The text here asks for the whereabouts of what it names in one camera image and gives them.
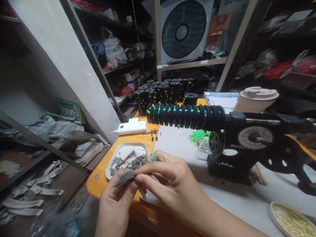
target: cup lid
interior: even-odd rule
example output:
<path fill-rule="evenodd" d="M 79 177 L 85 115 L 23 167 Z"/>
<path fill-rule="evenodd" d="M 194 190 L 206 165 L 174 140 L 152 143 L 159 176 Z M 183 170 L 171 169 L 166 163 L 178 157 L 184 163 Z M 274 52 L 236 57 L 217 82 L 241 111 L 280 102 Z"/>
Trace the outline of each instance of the cup lid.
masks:
<path fill-rule="evenodd" d="M 261 87 L 248 87 L 240 93 L 240 96 L 260 101 L 270 101 L 278 98 L 279 93 L 277 90 L 264 89 Z"/>

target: beige cup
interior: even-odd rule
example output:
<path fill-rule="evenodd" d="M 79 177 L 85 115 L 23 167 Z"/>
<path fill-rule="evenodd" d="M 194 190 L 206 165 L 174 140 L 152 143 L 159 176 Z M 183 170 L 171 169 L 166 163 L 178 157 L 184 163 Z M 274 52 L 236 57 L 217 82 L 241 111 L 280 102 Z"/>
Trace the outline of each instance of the beige cup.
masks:
<path fill-rule="evenodd" d="M 279 93 L 276 90 L 248 87 L 239 94 L 233 111 L 262 113 L 278 96 Z"/>

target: workbench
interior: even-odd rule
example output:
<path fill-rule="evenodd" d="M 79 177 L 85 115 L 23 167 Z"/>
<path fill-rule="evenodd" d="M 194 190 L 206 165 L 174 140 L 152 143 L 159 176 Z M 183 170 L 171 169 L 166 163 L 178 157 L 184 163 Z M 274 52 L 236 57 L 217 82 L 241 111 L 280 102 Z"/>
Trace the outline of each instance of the workbench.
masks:
<path fill-rule="evenodd" d="M 198 99 L 197 103 L 207 105 L 205 99 Z M 147 131 L 160 128 L 160 125 L 149 124 L 147 118 L 140 116 L 138 113 L 135 115 L 135 118 L 146 121 Z M 164 150 L 173 155 L 179 154 L 178 150 L 171 149 L 170 146 L 168 148 L 167 144 L 163 142 L 165 141 L 164 136 L 166 139 L 166 136 L 175 135 L 168 135 L 163 132 L 160 137 L 158 132 L 158 142 L 155 149 Z M 123 142 L 140 142 L 146 144 L 147 157 L 152 153 L 156 143 L 155 141 L 151 141 L 151 136 L 146 137 L 142 134 L 120 136 L 88 178 L 87 191 L 96 198 L 100 198 L 102 190 L 108 183 L 105 177 L 105 170 L 109 160 L 116 147 Z M 315 202 L 315 197 L 304 194 L 297 187 L 282 180 L 275 172 L 266 169 L 260 163 L 258 163 L 258 165 L 268 185 L 254 184 L 249 187 L 230 182 L 225 184 L 216 183 L 214 182 L 214 177 L 208 174 L 206 164 L 201 168 L 201 166 L 197 167 L 195 164 L 190 164 L 185 154 L 183 154 L 181 158 L 187 161 L 200 186 L 212 200 L 270 236 L 284 236 L 268 216 L 267 208 L 272 201 L 283 202 L 308 216 L 312 222 L 316 221 L 316 207 L 312 205 L 312 203 Z M 180 223 L 172 214 L 163 208 L 141 200 L 139 198 L 139 192 L 135 195 L 132 203 L 130 217 L 131 220 L 139 222 L 161 236 L 199 236 L 198 233 Z"/>

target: hand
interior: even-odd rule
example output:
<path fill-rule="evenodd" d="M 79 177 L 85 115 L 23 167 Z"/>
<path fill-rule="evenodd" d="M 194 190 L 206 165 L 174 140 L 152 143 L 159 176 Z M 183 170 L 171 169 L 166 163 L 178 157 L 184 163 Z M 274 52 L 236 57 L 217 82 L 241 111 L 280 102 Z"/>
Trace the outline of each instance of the hand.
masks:
<path fill-rule="evenodd" d="M 167 207 L 175 216 L 186 224 L 197 228 L 201 223 L 200 218 L 205 212 L 205 206 L 211 201 L 194 178 L 187 163 L 178 157 L 156 151 L 158 161 L 146 164 L 135 171 L 135 181 L 146 187 Z M 161 177 L 156 178 L 161 182 L 146 174 L 162 174 L 170 180 L 168 185 L 163 185 Z"/>
<path fill-rule="evenodd" d="M 101 194 L 95 237 L 123 237 L 125 235 L 129 207 L 138 185 L 133 181 L 128 185 L 117 186 L 119 175 L 123 172 L 123 170 L 118 170 Z"/>
<path fill-rule="evenodd" d="M 135 181 L 150 190 L 177 218 L 205 236 L 267 237 L 212 201 L 183 159 L 163 151 L 156 151 L 156 157 L 158 161 L 135 171 Z M 155 172 L 160 174 L 155 174 L 159 182 L 146 175 Z M 167 185 L 161 183 L 164 177 L 170 180 Z"/>

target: fingernail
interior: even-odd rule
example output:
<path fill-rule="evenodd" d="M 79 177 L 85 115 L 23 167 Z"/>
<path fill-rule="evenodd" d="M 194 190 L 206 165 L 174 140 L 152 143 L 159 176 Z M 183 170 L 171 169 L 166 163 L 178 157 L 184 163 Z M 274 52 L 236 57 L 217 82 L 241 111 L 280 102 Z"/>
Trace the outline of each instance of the fingernail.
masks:
<path fill-rule="evenodd" d="M 142 177 L 142 175 L 141 174 L 139 174 L 139 175 L 137 175 L 136 177 L 135 177 L 135 181 L 136 182 L 139 182 L 139 183 L 143 183 L 143 177 Z"/>

